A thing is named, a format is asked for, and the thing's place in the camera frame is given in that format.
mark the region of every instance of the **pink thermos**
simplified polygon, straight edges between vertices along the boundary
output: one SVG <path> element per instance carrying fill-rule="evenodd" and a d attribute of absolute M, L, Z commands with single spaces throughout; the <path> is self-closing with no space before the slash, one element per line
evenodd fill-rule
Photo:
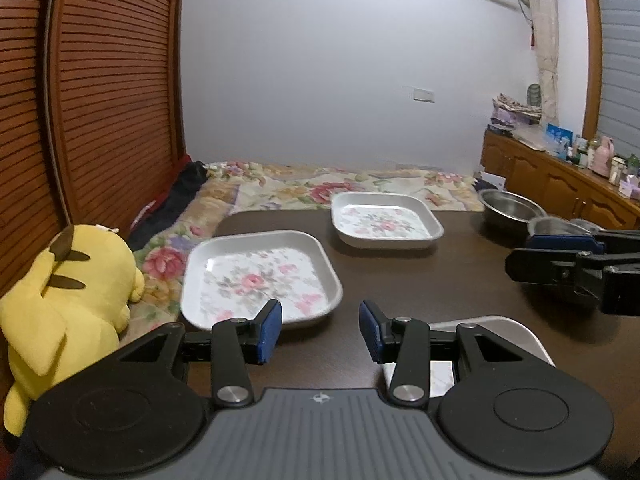
<path fill-rule="evenodd" d="M 593 155 L 593 164 L 591 165 L 591 171 L 597 173 L 603 177 L 609 177 L 609 161 L 613 158 L 616 152 L 613 150 L 613 140 L 609 137 L 602 136 L 602 142 Z"/>

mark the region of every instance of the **white wall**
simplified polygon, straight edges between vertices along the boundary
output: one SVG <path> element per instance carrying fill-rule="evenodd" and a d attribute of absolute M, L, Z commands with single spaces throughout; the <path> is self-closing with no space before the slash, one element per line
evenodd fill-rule
<path fill-rule="evenodd" d="M 520 10 L 488 0 L 183 0 L 181 49 L 187 149 L 208 162 L 468 173 L 492 97 L 537 81 Z"/>
<path fill-rule="evenodd" d="M 558 118 L 581 132 L 589 79 L 589 29 L 585 0 L 558 0 Z"/>

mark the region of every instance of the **floral blanket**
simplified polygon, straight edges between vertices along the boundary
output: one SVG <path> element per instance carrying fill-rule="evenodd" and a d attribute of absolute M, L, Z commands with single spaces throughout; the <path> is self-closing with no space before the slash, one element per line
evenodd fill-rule
<path fill-rule="evenodd" d="M 422 170 L 344 171 L 316 166 L 222 162 L 178 221 L 135 253 L 146 280 L 122 344 L 180 313 L 182 278 L 189 252 L 211 238 L 220 221 L 249 210 L 325 209 L 341 191 L 396 192 L 415 196 L 434 210 L 482 211 L 471 176 Z"/>

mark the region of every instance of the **silver bolt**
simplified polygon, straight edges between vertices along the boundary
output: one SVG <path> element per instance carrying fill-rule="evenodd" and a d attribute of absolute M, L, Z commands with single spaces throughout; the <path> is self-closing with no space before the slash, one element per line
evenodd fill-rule
<path fill-rule="evenodd" d="M 223 386 L 216 394 L 225 402 L 242 402 L 249 396 L 249 391 L 242 386 Z"/>
<path fill-rule="evenodd" d="M 414 384 L 402 384 L 394 388 L 394 397 L 405 402 L 415 402 L 424 397 L 424 390 Z"/>

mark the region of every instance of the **white star logo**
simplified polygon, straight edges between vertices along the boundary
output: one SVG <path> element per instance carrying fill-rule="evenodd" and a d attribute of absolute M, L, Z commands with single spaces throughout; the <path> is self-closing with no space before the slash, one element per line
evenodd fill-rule
<path fill-rule="evenodd" d="M 329 402 L 333 397 L 329 397 L 326 393 L 320 392 L 311 398 L 318 404 L 324 404 L 325 402 Z"/>

